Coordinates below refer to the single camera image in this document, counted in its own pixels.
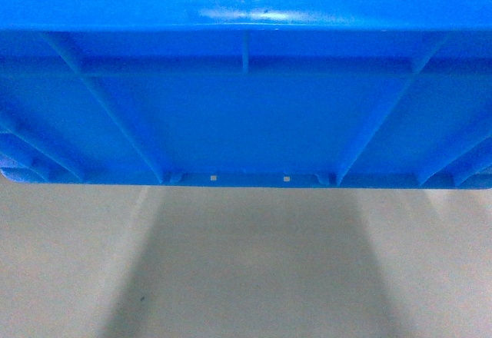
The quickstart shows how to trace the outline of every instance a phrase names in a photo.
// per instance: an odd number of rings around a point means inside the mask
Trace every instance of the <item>blue plastic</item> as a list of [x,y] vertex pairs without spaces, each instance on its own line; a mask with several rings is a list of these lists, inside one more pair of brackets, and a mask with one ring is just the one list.
[[0,167],[492,187],[492,0],[0,0]]

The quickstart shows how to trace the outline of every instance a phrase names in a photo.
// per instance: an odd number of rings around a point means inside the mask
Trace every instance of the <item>white surface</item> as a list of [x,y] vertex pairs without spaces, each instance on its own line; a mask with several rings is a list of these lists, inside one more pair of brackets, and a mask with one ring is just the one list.
[[492,332],[491,191],[0,193],[2,337]]

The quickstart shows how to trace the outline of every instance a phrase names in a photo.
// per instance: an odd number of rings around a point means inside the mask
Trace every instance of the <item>blue plastic crate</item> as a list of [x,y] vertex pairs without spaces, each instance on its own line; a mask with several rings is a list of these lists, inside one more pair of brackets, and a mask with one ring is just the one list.
[[492,0],[0,0],[14,181],[492,187]]

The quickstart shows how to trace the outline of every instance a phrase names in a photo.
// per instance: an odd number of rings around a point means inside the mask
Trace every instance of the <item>white floor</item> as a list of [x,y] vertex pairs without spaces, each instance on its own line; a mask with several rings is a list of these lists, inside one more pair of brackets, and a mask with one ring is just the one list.
[[492,191],[0,180],[2,337],[490,337]]

